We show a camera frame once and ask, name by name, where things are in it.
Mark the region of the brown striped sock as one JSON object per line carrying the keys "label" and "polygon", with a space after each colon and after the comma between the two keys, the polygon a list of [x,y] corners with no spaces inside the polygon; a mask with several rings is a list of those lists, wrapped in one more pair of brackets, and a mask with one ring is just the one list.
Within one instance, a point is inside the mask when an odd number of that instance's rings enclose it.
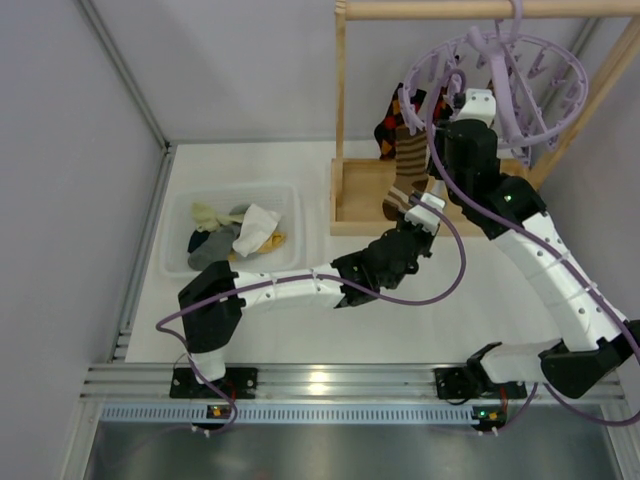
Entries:
{"label": "brown striped sock", "polygon": [[429,158],[425,131],[412,134],[406,126],[396,130],[395,179],[382,202],[382,212],[388,221],[395,221],[399,212],[409,209],[412,194],[427,190]]}

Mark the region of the white sock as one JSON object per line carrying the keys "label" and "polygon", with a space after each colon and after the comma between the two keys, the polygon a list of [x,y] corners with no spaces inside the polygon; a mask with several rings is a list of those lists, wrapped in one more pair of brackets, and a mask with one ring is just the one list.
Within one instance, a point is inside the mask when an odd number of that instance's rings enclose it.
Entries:
{"label": "white sock", "polygon": [[241,257],[261,247],[277,231],[281,215],[251,204],[245,213],[239,236],[233,242],[233,250]]}

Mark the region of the argyle sock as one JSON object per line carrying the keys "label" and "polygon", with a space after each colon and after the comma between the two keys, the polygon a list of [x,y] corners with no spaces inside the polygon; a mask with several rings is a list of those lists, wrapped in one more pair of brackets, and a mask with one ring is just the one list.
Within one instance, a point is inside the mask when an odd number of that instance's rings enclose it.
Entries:
{"label": "argyle sock", "polygon": [[379,159],[394,160],[396,157],[396,131],[405,125],[399,100],[404,84],[399,82],[391,97],[384,118],[374,129],[374,139],[379,147]]}
{"label": "argyle sock", "polygon": [[432,116],[433,125],[438,126],[443,122],[449,121],[453,113],[454,101],[450,98],[446,89],[441,89]]}

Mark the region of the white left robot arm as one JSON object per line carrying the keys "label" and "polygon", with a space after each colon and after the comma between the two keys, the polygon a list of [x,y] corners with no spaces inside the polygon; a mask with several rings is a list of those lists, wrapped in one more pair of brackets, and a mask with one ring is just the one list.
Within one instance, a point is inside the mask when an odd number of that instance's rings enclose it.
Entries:
{"label": "white left robot arm", "polygon": [[419,258],[431,256],[439,227],[436,217],[407,214],[366,248],[307,270],[250,273],[233,270],[227,261],[213,263],[178,294],[193,381],[223,387],[225,348],[246,314],[359,307],[377,300],[383,289],[397,288],[418,271]]}

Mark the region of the purple round clip hanger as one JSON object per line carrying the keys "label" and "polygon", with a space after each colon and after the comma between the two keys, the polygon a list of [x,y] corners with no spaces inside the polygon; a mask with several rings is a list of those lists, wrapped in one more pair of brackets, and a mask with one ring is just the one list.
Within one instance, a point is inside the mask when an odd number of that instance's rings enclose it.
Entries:
{"label": "purple round clip hanger", "polygon": [[529,165],[537,147],[553,150],[560,134],[583,111],[589,90],[586,71],[566,48],[523,34],[524,6],[512,2],[509,30],[496,20],[492,29],[473,26],[419,58],[405,75],[399,93],[404,123],[415,133],[432,122],[434,109],[420,93],[450,98],[469,88],[489,89],[496,99],[499,148]]}

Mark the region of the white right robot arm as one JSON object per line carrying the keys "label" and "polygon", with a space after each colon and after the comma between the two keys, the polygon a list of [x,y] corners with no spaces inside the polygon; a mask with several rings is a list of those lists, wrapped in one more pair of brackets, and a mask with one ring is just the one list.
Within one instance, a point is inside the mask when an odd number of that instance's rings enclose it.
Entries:
{"label": "white right robot arm", "polygon": [[498,138],[483,121],[441,122],[434,164],[450,200],[518,268],[555,322],[546,343],[489,344],[467,362],[489,385],[544,382],[578,399],[631,357],[639,323],[600,294],[560,238],[528,180],[502,172]]}

